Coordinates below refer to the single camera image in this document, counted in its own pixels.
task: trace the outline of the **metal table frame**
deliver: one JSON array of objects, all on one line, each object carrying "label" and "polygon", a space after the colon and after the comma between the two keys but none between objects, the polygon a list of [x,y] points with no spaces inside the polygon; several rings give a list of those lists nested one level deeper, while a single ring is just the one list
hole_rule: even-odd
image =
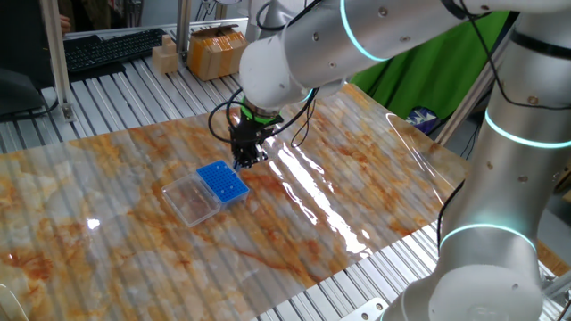
[{"label": "metal table frame", "polygon": [[[247,20],[191,23],[189,31],[221,23],[237,23],[245,32]],[[176,36],[176,25],[161,27]],[[116,37],[139,30],[106,30],[97,35]],[[78,33],[70,37],[90,34]],[[70,85],[68,101],[78,121],[66,121],[62,111],[57,109],[39,119],[1,123],[0,151],[15,152],[202,114],[226,101],[240,86],[235,75],[202,82],[183,62],[179,62],[178,72],[168,75],[154,71],[150,57],[125,62],[124,66],[124,73]],[[53,88],[45,89],[42,94],[47,105],[57,96]],[[438,256],[435,238],[435,223],[425,226],[270,309],[257,320],[339,320],[375,298],[380,299],[378,304],[382,311],[411,282],[432,272]],[[541,263],[540,266],[545,276],[554,277]],[[546,298],[541,320],[556,320],[561,310],[559,304]],[[351,319],[362,320],[361,313],[351,314]]]}]

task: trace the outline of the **black keyboard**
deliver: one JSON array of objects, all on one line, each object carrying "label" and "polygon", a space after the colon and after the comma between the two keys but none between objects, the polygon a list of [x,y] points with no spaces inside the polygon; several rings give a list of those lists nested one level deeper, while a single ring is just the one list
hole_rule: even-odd
[{"label": "black keyboard", "polygon": [[65,46],[65,60],[69,72],[89,70],[112,62],[150,55],[162,45],[162,29],[150,29],[109,40],[91,41]]}]

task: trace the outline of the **blue pipette tip box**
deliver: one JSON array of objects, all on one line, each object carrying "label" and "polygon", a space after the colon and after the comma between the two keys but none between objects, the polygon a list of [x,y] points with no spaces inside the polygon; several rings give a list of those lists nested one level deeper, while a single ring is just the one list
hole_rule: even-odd
[{"label": "blue pipette tip box", "polygon": [[196,173],[222,204],[234,202],[250,192],[237,173],[230,169],[223,160],[199,168]]},{"label": "blue pipette tip box", "polygon": [[218,160],[162,188],[165,200],[189,227],[245,200],[250,190],[226,162]]}]

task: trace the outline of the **marble pattern tabletop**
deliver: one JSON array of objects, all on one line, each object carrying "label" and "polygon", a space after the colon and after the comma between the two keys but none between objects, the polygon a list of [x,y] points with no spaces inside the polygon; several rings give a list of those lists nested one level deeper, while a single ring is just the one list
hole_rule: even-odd
[{"label": "marble pattern tabletop", "polygon": [[161,188],[231,164],[207,116],[0,155],[4,313],[249,320],[435,220],[468,169],[347,85],[317,101],[301,147],[301,121],[268,139],[269,160],[239,173],[246,202],[187,228]]}]

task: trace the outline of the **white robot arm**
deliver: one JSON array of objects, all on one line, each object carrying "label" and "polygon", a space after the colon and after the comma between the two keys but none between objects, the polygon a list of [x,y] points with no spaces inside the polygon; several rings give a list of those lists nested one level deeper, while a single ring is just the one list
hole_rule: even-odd
[{"label": "white robot arm", "polygon": [[[315,1],[244,52],[240,78],[254,118],[276,116],[312,88],[331,95],[352,73],[460,24],[465,8],[522,12],[473,168],[444,212],[436,269],[411,284],[382,320],[536,321],[537,227],[571,154],[571,1]],[[279,25],[273,16],[264,24]]]}]

